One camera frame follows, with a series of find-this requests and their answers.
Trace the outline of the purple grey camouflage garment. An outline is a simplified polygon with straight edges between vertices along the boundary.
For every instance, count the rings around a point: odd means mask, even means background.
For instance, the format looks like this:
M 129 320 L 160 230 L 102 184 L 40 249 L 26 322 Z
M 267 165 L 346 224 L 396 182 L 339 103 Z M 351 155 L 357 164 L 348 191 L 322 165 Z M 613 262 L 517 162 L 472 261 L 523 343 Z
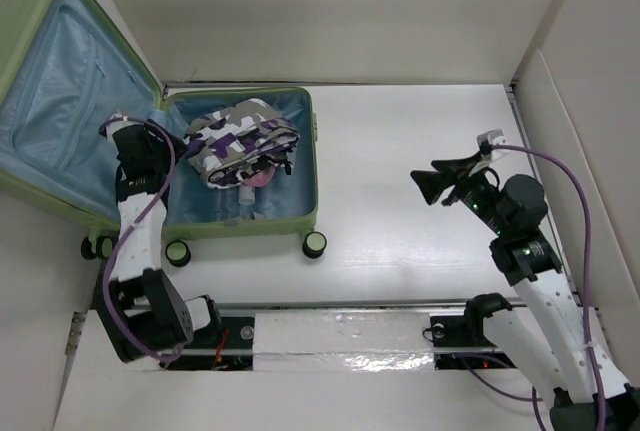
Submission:
M 187 127 L 185 158 L 210 189 L 242 185 L 270 169 L 292 172 L 301 134 L 265 101 L 250 98 L 206 113 Z

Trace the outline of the green suitcase with blue lining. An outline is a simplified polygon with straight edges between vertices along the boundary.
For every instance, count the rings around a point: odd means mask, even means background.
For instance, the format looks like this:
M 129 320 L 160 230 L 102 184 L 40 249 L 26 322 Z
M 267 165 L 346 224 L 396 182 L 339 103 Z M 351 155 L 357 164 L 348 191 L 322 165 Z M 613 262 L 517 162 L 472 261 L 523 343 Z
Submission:
M 141 58 L 96 0 L 1 0 L 1 184 L 19 197 L 85 226 L 85 255 L 117 231 L 116 148 L 99 134 L 114 113 L 150 119 L 183 137 L 198 117 L 258 98 L 301 134 L 292 172 L 275 172 L 253 206 L 239 187 L 208 188 L 186 162 L 171 182 L 163 237 L 177 264 L 190 259 L 180 242 L 293 234 L 320 257 L 316 230 L 317 124 L 302 88 L 182 92 L 165 97 Z

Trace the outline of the small white bottle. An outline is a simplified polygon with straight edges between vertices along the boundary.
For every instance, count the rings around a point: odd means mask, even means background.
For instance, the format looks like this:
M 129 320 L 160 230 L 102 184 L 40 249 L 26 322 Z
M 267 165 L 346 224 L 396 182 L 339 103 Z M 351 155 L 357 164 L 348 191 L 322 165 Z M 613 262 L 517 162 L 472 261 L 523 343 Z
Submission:
M 256 201 L 256 191 L 253 186 L 239 187 L 238 202 L 241 206 L 253 206 Z

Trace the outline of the pink headphones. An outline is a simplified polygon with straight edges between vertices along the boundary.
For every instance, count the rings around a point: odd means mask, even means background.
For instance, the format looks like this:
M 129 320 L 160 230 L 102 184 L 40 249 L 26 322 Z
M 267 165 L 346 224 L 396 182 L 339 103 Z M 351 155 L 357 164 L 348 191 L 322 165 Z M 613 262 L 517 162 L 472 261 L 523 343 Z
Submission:
M 262 188 L 267 186 L 272 180 L 276 169 L 274 167 L 270 167 L 268 169 L 262 170 L 259 173 L 255 174 L 248 180 L 244 182 L 245 186 L 251 188 Z

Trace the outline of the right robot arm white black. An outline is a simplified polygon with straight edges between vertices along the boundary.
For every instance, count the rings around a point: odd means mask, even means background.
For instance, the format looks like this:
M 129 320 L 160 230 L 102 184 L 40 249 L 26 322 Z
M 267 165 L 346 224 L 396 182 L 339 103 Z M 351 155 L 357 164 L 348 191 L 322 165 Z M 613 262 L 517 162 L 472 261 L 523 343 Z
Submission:
M 410 176 L 425 201 L 464 204 L 495 235 L 491 257 L 538 327 L 533 335 L 499 293 L 465 305 L 462 332 L 489 341 L 532 385 L 533 406 L 545 405 L 555 430 L 636 430 L 639 389 L 593 336 L 587 300 L 576 300 L 558 255 L 540 230 L 548 206 L 542 184 L 515 174 L 490 182 L 488 155 L 435 161 Z

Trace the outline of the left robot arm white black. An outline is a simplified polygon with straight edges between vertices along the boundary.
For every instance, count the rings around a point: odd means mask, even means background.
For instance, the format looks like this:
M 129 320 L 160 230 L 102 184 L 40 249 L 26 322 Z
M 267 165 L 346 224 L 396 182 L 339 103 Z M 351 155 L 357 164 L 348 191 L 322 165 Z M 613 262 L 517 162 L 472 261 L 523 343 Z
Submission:
M 107 259 L 96 309 L 118 358 L 166 367 L 196 342 L 212 347 L 222 321 L 209 295 L 183 298 L 163 268 L 162 230 L 170 182 L 184 144 L 152 120 L 114 114 L 100 133 L 117 150 L 120 232 Z

